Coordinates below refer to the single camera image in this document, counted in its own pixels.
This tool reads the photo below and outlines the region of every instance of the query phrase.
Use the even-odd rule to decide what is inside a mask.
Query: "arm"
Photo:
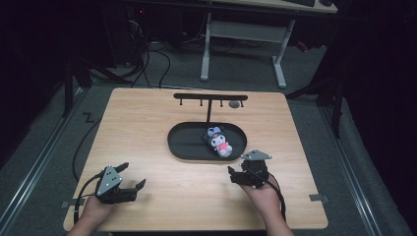
[[[269,175],[268,180],[277,187],[278,184]],[[249,196],[252,204],[264,220],[268,236],[289,236],[294,235],[283,219],[280,211],[280,201],[276,191],[265,184],[260,189],[251,186],[240,186]]]
[[[112,209],[113,205],[102,204],[95,196],[89,197],[82,216],[67,236],[89,236],[107,219]]]

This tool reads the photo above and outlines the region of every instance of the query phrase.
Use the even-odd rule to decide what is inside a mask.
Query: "wooden tabletop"
[[[244,107],[212,103],[212,122],[232,123],[246,134],[247,151],[272,156],[268,171],[278,180],[286,201],[287,222],[293,229],[325,228],[322,203],[311,202],[318,193],[285,96],[278,92],[117,88],[103,119],[74,194],[107,165],[129,162],[120,173],[121,188],[145,187],[135,202],[116,205],[102,231],[187,231],[264,229],[264,223],[241,188],[230,182],[227,166],[234,161],[187,161],[173,155],[167,135],[185,121],[206,121],[208,103],[173,97],[175,92],[248,95]],[[85,194],[93,193],[92,182]],[[64,228],[73,227],[70,207]]]

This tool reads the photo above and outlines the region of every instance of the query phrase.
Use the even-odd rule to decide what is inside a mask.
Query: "plush toy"
[[[232,146],[226,141],[223,127],[208,128],[205,140],[220,157],[228,157],[233,151]]]

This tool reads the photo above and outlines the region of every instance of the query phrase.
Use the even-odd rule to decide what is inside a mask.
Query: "white desk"
[[[228,4],[243,4],[258,7],[280,8],[293,11],[307,11],[315,13],[336,13],[337,9],[334,5],[326,7],[318,0],[314,7],[306,7],[299,4],[289,3],[281,0],[209,0],[209,4],[228,3]],[[224,21],[212,21],[211,13],[208,13],[207,28],[206,28],[206,45],[203,55],[201,80],[207,81],[209,79],[209,45],[212,36],[230,37],[236,39],[246,39],[255,41],[267,41],[280,43],[280,47],[276,56],[272,57],[272,65],[275,69],[278,86],[281,89],[286,88],[286,82],[281,68],[281,60],[284,55],[289,37],[291,36],[295,21],[289,21],[287,27],[267,27],[261,25],[240,24]]]

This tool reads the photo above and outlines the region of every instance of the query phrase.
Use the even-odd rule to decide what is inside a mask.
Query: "small round object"
[[[234,108],[234,109],[239,108],[240,107],[240,102],[237,101],[237,100],[230,100],[229,101],[229,106],[231,108]]]

